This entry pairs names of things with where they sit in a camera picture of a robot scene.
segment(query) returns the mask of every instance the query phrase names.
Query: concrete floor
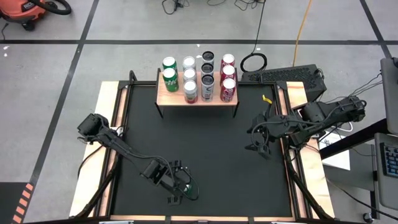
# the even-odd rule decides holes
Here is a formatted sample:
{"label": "concrete floor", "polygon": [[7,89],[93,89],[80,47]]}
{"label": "concrete floor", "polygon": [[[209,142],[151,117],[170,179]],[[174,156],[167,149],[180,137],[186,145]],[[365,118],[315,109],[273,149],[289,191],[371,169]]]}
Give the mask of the concrete floor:
{"label": "concrete floor", "polygon": [[[7,41],[0,41],[0,146],[4,149],[0,181],[29,182],[40,151],[48,149],[25,222],[68,218],[85,149],[76,140],[76,127],[94,112],[102,81],[126,80],[130,70],[139,80],[155,80],[164,57],[173,55],[180,62],[206,50],[215,53],[216,61],[232,53],[240,63],[253,48],[250,40],[256,37],[261,13],[261,7],[240,11],[234,0],[220,6],[191,0],[189,7],[171,16],[163,12],[161,0],[68,2],[71,15],[47,14],[33,32],[10,24],[4,31]],[[382,38],[398,40],[394,17],[398,1],[365,3]],[[257,47],[267,55],[268,69],[292,65],[294,40],[307,4],[308,0],[267,0],[259,34],[263,44]],[[388,45],[396,42],[375,35],[360,0],[314,1],[300,39],[321,40],[299,45],[296,65],[315,63],[323,69],[328,87],[323,100],[348,95],[375,77],[386,53],[382,45],[398,55],[398,46]],[[258,68],[258,63],[252,59],[248,68]],[[60,97],[62,90],[67,94]],[[368,102],[366,118],[354,123],[354,132],[385,117],[381,86],[361,98]],[[370,203],[369,192],[342,187]],[[333,186],[329,189],[336,217],[361,222],[362,213],[369,210]],[[383,210],[398,216],[397,211]],[[377,223],[392,220],[382,216]]]}

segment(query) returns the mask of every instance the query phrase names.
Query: green soda can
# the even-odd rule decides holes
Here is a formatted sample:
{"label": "green soda can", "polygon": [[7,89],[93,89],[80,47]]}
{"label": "green soda can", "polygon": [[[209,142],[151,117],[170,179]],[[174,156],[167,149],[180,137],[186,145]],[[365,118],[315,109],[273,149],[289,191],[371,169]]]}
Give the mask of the green soda can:
{"label": "green soda can", "polygon": [[178,76],[178,70],[177,70],[177,62],[173,57],[166,57],[163,59],[163,69],[165,70],[166,68],[172,68],[175,70],[175,73]]}
{"label": "green soda can", "polygon": [[178,90],[178,78],[177,73],[173,68],[166,68],[163,71],[163,79],[164,83],[166,84],[166,89],[168,91],[177,91]]}

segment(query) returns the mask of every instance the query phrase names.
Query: black mat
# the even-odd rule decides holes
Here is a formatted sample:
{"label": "black mat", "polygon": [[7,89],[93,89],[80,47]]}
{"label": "black mat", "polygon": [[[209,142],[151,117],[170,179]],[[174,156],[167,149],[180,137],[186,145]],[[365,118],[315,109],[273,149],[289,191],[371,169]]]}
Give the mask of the black mat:
{"label": "black mat", "polygon": [[26,183],[0,183],[0,223],[12,223]]}
{"label": "black mat", "polygon": [[292,216],[279,144],[271,146],[272,161],[244,149],[253,117],[267,107],[262,95],[274,98],[271,87],[240,86],[235,119],[230,107],[166,108],[161,119],[155,94],[154,87],[133,88],[126,142],[144,154],[181,159],[200,186],[200,198],[168,206],[168,192],[139,177],[137,169],[122,160],[112,214]]}

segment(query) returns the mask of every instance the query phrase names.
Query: keyboard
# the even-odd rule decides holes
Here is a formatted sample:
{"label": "keyboard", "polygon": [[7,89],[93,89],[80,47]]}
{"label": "keyboard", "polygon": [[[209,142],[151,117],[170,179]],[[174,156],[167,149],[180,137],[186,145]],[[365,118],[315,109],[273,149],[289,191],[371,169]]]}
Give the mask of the keyboard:
{"label": "keyboard", "polygon": [[398,145],[382,143],[381,156],[384,175],[398,178]]}
{"label": "keyboard", "polygon": [[316,65],[303,65],[288,68],[278,68],[264,71],[245,72],[242,82],[303,82],[308,102],[315,101],[324,91],[326,86],[323,79],[315,71]]}

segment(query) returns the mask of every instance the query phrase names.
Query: silver soda can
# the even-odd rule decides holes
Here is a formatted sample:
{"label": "silver soda can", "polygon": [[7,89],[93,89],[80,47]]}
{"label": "silver soda can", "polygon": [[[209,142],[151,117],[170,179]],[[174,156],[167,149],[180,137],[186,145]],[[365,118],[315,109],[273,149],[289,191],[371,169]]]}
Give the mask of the silver soda can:
{"label": "silver soda can", "polygon": [[211,75],[204,75],[201,78],[201,99],[204,102],[213,100],[214,77]]}
{"label": "silver soda can", "polygon": [[211,65],[211,64],[209,64],[209,63],[204,63],[202,66],[201,66],[201,69],[200,69],[200,73],[201,73],[201,76],[203,77],[203,76],[205,76],[205,75],[211,75],[211,76],[213,76],[213,74],[214,74],[214,67]]}
{"label": "silver soda can", "polygon": [[195,103],[198,101],[198,88],[193,80],[184,83],[185,101],[187,103]]}
{"label": "silver soda can", "polygon": [[197,82],[197,71],[194,70],[193,68],[187,68],[184,71],[183,80],[184,80],[184,83],[188,80],[193,80],[196,83]]}
{"label": "silver soda can", "polygon": [[185,57],[184,60],[182,60],[182,68],[184,71],[188,68],[193,68],[196,71],[197,63],[193,57],[188,56],[188,57]]}
{"label": "silver soda can", "polygon": [[206,51],[201,55],[201,58],[203,59],[203,63],[209,63],[210,65],[214,66],[214,54],[210,51]]}

